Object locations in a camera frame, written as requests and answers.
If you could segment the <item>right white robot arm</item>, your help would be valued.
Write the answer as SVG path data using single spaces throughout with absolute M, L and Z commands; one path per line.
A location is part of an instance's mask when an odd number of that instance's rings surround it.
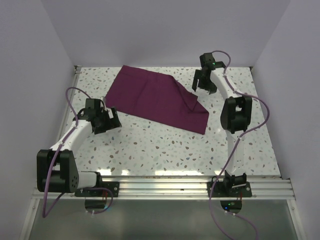
M 244 170 L 244 138 L 240 134 L 244 133 L 251 123 L 253 100 L 249 96 L 243 96 L 226 77 L 227 74 L 222 68 L 197 69 L 192 83 L 194 91 L 198 88 L 209 93 L 219 91 L 224 100 L 220 124 L 227 135 L 228 164 L 223 169 L 223 180 L 218 180 L 214 185 L 214 197 L 236 197 L 250 187 Z

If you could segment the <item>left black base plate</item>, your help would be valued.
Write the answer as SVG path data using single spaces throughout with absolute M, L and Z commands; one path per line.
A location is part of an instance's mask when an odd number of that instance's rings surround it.
M 102 181 L 94 187 L 77 189 L 74 193 L 75 197 L 92 197 L 92 198 L 102 198 L 110 197 L 112 194 L 114 198 L 117 198 L 120 190 L 120 183 L 118 181 Z

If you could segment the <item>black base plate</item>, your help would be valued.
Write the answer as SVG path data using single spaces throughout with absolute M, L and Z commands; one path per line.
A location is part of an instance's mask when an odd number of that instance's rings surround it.
M 75 197 L 92 197 L 92 198 L 102 198 L 110 197 L 112 194 L 114 198 L 117 198 L 120 190 L 120 183 L 118 181 L 102 181 L 94 187 L 77 189 L 74 193 Z
M 208 196 L 213 198 L 250 198 L 253 196 L 250 183 L 245 186 L 227 188 L 222 181 L 217 181 L 212 190 L 213 182 L 207 182 Z

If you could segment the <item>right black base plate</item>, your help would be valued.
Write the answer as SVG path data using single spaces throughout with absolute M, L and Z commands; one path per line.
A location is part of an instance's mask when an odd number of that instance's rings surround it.
M 213 198 L 250 198 L 253 196 L 250 183 L 245 186 L 227 188 L 222 181 L 217 181 L 212 190 L 213 182 L 207 182 L 208 196 Z

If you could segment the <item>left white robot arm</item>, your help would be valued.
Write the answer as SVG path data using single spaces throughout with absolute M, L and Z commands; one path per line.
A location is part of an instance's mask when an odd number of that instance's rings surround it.
M 37 153 L 37 189 L 40 192 L 74 193 L 86 189 L 95 197 L 103 193 L 101 175 L 96 171 L 79 171 L 75 156 L 89 136 L 122 126 L 116 108 L 112 107 L 110 111 L 112 117 L 103 108 L 81 109 L 67 133 L 49 149 L 41 149 Z

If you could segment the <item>aluminium front rail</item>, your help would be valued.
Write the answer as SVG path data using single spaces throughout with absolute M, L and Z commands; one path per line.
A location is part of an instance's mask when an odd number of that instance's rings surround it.
M 105 176 L 118 182 L 118 200 L 207 200 L 208 176 Z M 248 177 L 252 197 L 247 200 L 294 200 L 290 180 L 279 177 Z

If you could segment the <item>purple cloth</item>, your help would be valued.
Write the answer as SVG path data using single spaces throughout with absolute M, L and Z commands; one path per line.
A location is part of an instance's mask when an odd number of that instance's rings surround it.
M 168 74 L 124 65 L 105 96 L 117 111 L 190 132 L 205 134 L 209 112 Z

